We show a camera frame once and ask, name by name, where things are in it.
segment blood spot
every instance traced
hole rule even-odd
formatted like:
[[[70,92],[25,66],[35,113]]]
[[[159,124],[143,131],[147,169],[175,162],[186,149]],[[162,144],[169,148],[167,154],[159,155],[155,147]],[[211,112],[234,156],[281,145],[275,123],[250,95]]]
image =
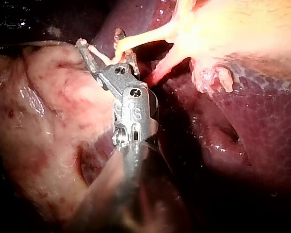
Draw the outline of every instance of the blood spot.
[[[15,113],[14,113],[14,110],[13,110],[13,109],[11,109],[11,110],[9,111],[8,116],[9,116],[9,118],[14,118]]]
[[[66,200],[65,200],[65,198],[61,197],[61,198],[59,199],[59,202],[60,202],[60,204],[64,204],[64,203],[66,202]]]

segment metal forceps jaw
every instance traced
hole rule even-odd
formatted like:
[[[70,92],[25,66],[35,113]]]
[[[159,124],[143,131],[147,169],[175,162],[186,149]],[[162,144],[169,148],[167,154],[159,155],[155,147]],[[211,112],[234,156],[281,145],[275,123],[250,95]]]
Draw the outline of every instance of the metal forceps jaw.
[[[158,122],[152,118],[158,109],[158,101],[147,84],[135,78],[139,74],[136,57],[128,51],[126,63],[109,65],[98,70],[97,63],[88,50],[85,40],[76,43],[90,73],[104,90],[114,95],[114,146],[125,146],[129,142],[145,141],[155,135]]]

